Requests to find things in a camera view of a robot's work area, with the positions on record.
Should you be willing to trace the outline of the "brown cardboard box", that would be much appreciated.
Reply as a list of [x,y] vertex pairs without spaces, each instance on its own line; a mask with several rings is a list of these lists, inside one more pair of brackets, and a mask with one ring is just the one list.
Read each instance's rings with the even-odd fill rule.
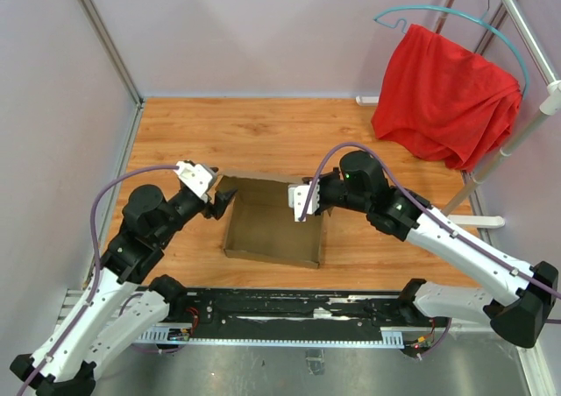
[[225,256],[319,268],[323,262],[327,215],[297,221],[289,206],[288,190],[301,184],[301,177],[285,174],[222,172],[216,191],[237,191],[224,235]]

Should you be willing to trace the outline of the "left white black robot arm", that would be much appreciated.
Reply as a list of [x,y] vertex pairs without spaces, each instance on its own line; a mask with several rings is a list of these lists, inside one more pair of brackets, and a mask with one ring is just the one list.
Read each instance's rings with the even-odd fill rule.
[[234,191],[209,191],[218,170],[179,161],[170,170],[180,188],[167,199],[155,185],[137,187],[122,210],[123,221],[105,252],[94,255],[94,276],[62,324],[32,354],[17,356],[11,371],[38,395],[90,395],[109,364],[144,331],[166,319],[178,322],[188,311],[185,287],[162,276],[135,306],[113,315],[160,262],[174,235],[195,216],[220,219]]

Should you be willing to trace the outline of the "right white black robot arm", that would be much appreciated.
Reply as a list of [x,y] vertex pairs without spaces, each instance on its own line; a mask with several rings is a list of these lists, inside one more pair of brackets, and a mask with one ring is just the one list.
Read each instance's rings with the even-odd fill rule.
[[512,257],[456,225],[437,207],[405,188],[369,148],[352,145],[338,168],[321,167],[309,180],[300,218],[341,208],[359,212],[379,232],[440,257],[475,280],[478,288],[412,279],[401,291],[399,319],[415,326],[427,317],[488,325],[521,348],[536,345],[560,298],[558,269],[546,261]]

